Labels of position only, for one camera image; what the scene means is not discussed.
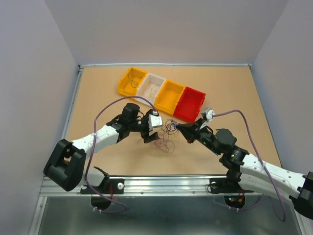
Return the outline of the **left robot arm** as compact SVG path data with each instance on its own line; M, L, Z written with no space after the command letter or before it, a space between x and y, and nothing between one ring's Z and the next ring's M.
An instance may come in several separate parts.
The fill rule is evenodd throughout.
M86 160L107 146L119 143L131 132L140 134L144 143L158 139L153 129L163 125L158 111L150 109L143 117L139 117L140 107L127 103L122 113L107 122L95 133L83 138L57 142L47 161L43 173L65 191L71 191L78 185L91 185L98 193L109 187L108 174L98 167L91 168Z

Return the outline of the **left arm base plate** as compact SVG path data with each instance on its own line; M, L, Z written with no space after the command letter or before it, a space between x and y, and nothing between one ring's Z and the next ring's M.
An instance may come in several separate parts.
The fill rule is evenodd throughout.
M103 198L88 186L81 186L80 194L91 196L90 203L93 211L99 213L120 213L126 210L126 205L117 201L117 196L124 194L125 179L123 178L107 178L100 186L93 186L103 196Z

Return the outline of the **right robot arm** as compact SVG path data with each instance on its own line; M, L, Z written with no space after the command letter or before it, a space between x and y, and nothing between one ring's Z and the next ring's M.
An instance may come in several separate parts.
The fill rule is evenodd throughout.
M188 143L198 141L215 155L228 169L226 188L236 191L241 188L258 192L283 201L291 201L302 216L313 217L313 174L292 172L260 160L247 150L236 145L237 139L228 129L212 133L203 127L199 119L193 123L179 124L177 129Z

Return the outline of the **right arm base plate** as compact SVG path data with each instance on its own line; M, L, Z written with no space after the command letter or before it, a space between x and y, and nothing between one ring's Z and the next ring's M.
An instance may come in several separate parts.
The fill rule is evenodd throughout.
M251 190L242 189L238 183L226 177L210 178L206 190L212 194L223 194L226 206L231 209L243 210L246 203L246 194Z

